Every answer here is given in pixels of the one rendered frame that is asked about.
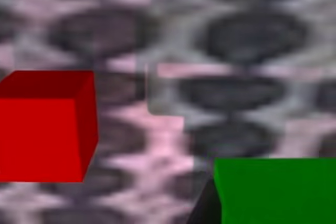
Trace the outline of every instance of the patterned background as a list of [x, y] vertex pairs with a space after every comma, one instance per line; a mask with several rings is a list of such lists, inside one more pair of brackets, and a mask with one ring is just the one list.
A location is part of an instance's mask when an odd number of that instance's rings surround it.
[[184, 224], [216, 156], [334, 156], [334, 1], [0, 0], [2, 75], [93, 69], [100, 129], [85, 183], [3, 183], [0, 223]]

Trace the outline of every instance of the green block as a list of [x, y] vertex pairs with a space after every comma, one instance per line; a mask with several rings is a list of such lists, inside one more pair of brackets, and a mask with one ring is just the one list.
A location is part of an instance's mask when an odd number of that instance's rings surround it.
[[335, 224], [336, 159], [215, 162], [222, 224]]

